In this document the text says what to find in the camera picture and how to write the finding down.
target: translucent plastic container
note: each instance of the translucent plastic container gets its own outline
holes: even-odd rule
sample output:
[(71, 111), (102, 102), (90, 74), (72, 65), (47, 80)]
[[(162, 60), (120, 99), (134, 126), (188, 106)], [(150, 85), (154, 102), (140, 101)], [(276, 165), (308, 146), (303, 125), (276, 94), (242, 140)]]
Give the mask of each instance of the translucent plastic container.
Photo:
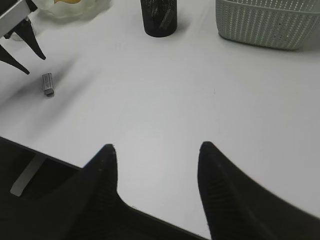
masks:
[(57, 18), (74, 17), (83, 14), (87, 9), (93, 7), (96, 0), (80, 0), (77, 3), (75, 0), (33, 0), (37, 7)]
[(320, 0), (216, 0), (219, 34), (230, 40), (295, 50), (320, 25)]

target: yellow object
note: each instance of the yellow object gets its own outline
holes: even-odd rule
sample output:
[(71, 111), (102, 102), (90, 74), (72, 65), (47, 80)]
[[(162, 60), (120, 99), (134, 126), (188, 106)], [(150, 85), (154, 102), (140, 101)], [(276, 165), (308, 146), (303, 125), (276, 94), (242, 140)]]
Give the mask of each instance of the yellow object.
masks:
[(81, 0), (54, 0), (54, 3), (57, 2), (65, 2), (67, 4), (77, 4), (78, 2), (80, 2)]

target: dark floor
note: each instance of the dark floor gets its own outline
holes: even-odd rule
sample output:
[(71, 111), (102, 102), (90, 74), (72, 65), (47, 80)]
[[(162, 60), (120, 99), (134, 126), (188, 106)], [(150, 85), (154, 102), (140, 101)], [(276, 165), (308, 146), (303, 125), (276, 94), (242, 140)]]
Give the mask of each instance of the dark floor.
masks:
[(10, 189), (35, 153), (0, 138), (0, 221), (11, 218), (22, 208), (59, 187), (78, 170), (46, 159), (21, 197)]

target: table leg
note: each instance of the table leg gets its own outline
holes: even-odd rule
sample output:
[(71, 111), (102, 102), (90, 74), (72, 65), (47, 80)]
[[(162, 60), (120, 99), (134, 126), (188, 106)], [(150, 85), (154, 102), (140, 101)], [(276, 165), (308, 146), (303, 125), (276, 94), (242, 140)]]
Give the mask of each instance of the table leg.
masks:
[(46, 160), (46, 157), (40, 154), (36, 154), (28, 166), (23, 170), (21, 175), (12, 185), (10, 193), (20, 197), (25, 190), (26, 186), (29, 184), (31, 179), (35, 176), (41, 165)]

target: black textured surface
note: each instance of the black textured surface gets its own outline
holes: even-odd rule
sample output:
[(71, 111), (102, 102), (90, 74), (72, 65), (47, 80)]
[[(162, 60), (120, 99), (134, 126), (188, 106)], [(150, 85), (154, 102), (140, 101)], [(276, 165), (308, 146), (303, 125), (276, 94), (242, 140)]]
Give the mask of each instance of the black textured surface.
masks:
[(161, 38), (173, 34), (178, 26), (177, 0), (141, 0), (145, 32)]
[(204, 240), (126, 205), (115, 149), (106, 145), (59, 188), (0, 221), (6, 240)]
[(320, 239), (320, 219), (261, 187), (211, 142), (200, 150), (198, 184), (212, 239)]

